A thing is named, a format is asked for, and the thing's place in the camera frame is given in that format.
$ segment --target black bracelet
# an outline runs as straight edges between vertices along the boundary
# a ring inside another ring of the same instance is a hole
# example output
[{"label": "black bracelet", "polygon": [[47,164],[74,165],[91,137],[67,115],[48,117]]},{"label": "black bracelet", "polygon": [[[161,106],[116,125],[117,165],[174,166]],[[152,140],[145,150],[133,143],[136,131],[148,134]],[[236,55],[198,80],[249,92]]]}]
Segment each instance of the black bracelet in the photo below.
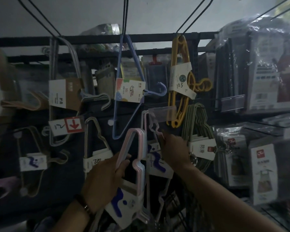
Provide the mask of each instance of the black bracelet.
[{"label": "black bracelet", "polygon": [[85,212],[89,215],[90,219],[93,219],[95,217],[95,214],[92,213],[82,195],[76,194],[74,195],[74,199],[76,199],[76,201],[84,208]]}]

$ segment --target blue hanger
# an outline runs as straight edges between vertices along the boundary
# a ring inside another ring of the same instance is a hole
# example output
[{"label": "blue hanger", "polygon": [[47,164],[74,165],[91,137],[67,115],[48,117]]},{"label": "blue hanger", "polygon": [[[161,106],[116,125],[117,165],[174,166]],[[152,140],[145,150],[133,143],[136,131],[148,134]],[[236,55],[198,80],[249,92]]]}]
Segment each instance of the blue hanger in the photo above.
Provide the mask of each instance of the blue hanger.
[{"label": "blue hanger", "polygon": [[[142,81],[145,81],[145,77],[144,77],[143,71],[141,69],[141,65],[140,65],[140,62],[139,62],[139,58],[136,55],[136,52],[134,50],[134,47],[133,47],[133,44],[132,44],[132,41],[131,41],[129,35],[121,35],[120,36],[120,45],[119,45],[119,54],[118,54],[118,64],[117,64],[116,79],[119,78],[119,74],[120,74],[120,62],[121,62],[122,45],[123,45],[123,39],[124,39],[124,37],[125,37],[125,40],[126,40],[128,46],[129,46],[129,49],[131,50],[132,57],[133,57],[133,60],[134,60],[135,65],[136,65],[136,67],[138,69],[138,72],[139,72],[139,75],[141,77],[141,80]],[[164,95],[166,95],[166,93],[167,93],[166,86],[163,83],[161,83],[161,82],[158,82],[158,84],[163,87],[163,91],[161,93],[156,93],[156,92],[153,92],[153,91],[144,90],[145,91],[144,96],[145,95],[150,95],[150,94],[154,94],[154,95],[157,95],[157,96],[164,96]],[[137,110],[140,108],[141,105],[142,105],[142,102],[140,102],[139,105],[136,107],[134,113],[132,114],[130,120],[128,121],[128,123],[125,126],[124,130],[122,131],[122,133],[119,136],[116,136],[116,122],[117,122],[118,101],[115,100],[114,119],[113,119],[114,124],[113,124],[113,134],[112,134],[114,140],[119,139],[119,138],[122,137],[122,135],[127,130],[129,124],[131,123],[131,120],[133,119],[133,117],[135,116]]]}]

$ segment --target white wall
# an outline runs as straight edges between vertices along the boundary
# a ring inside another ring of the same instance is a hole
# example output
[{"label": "white wall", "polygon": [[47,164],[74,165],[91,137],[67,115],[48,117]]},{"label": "white wall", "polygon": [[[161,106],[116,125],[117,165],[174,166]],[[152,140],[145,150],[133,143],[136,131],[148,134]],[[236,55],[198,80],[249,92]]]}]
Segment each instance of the white wall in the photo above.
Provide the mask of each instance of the white wall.
[{"label": "white wall", "polygon": [[[123,0],[32,0],[62,35],[78,35],[101,23],[122,24]],[[189,29],[217,31],[225,24],[275,5],[276,0],[214,0]],[[130,34],[171,33],[186,20],[201,0],[130,0],[127,32]],[[0,36],[46,36],[35,19],[17,0],[0,0]],[[137,43],[138,49],[170,47],[171,42]],[[8,55],[40,54],[40,47],[5,48]]]}]

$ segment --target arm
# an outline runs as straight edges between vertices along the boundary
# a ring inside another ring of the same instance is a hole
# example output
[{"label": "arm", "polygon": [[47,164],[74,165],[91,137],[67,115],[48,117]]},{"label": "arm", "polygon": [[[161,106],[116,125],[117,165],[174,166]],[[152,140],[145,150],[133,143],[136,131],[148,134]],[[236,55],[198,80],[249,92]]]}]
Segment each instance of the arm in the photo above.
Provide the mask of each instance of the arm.
[{"label": "arm", "polygon": [[283,232],[279,226],[194,167],[187,142],[163,132],[162,156],[193,192],[217,231]]},{"label": "arm", "polygon": [[[101,161],[87,175],[81,195],[93,214],[112,200],[121,184],[121,178],[124,176],[130,161],[124,160],[115,170],[117,159],[118,154],[108,160]],[[74,200],[64,211],[52,232],[83,232],[88,222],[89,215]]]}]

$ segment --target hand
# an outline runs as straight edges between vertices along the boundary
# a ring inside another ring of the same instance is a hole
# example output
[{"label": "hand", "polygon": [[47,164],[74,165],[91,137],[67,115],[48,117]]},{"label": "hand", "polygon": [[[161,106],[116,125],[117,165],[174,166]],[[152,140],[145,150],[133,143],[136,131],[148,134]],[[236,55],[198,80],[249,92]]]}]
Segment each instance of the hand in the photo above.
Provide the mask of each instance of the hand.
[{"label": "hand", "polygon": [[93,213],[105,207],[116,195],[130,160],[124,160],[116,170],[119,153],[93,166],[87,175],[81,194]]},{"label": "hand", "polygon": [[189,147],[187,141],[181,137],[162,131],[163,136],[159,136],[161,143],[161,153],[168,165],[178,173],[185,166],[190,166]]}]

